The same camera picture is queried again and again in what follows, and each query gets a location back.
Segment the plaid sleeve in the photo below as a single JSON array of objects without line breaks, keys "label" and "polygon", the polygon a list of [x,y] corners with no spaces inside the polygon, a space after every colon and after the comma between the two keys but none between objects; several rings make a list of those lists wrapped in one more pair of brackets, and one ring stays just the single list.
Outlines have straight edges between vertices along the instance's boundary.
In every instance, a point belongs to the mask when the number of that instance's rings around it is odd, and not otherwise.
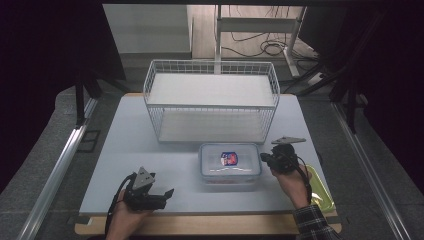
[{"label": "plaid sleeve", "polygon": [[342,239],[333,228],[328,226],[317,205],[297,209],[293,212],[293,216],[302,240]]}]

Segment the wall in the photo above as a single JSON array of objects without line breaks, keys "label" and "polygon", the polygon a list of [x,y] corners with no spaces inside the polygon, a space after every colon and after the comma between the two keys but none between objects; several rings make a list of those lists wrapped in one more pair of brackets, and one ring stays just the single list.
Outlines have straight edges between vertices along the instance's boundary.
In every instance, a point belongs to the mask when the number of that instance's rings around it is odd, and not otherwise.
[{"label": "wall", "polygon": [[119,53],[191,51],[186,5],[103,4]]}]

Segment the white wire basket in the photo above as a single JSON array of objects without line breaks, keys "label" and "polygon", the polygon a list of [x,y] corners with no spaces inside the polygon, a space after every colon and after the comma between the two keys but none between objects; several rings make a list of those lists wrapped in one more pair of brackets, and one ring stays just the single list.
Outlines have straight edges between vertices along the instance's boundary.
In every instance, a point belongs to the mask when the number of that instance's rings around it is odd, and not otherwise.
[{"label": "white wire basket", "polygon": [[269,62],[154,60],[143,92],[160,142],[264,143],[280,87]]}]

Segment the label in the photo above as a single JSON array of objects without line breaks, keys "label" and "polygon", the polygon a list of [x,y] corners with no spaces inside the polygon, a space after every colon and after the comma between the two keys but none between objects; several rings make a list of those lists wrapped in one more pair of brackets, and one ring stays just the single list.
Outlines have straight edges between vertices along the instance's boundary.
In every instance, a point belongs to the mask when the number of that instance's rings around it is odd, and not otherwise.
[{"label": "label", "polygon": [[221,163],[224,166],[236,166],[238,157],[235,152],[223,152],[221,154]]}]

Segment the human hand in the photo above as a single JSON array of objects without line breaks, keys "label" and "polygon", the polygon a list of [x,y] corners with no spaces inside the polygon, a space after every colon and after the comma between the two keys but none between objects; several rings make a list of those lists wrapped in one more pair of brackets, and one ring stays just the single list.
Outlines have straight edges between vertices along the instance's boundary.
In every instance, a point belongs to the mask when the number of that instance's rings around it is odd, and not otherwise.
[{"label": "human hand", "polygon": [[113,218],[110,223],[109,232],[106,240],[124,240],[131,236],[143,223],[143,220],[149,216],[153,210],[133,211],[124,199],[125,190],[119,193],[118,201],[113,210]]},{"label": "human hand", "polygon": [[[299,167],[306,175],[306,167],[304,165],[299,165]],[[281,189],[287,194],[296,209],[309,206],[305,183],[298,171],[282,174],[271,169],[271,173],[277,178]]]}]

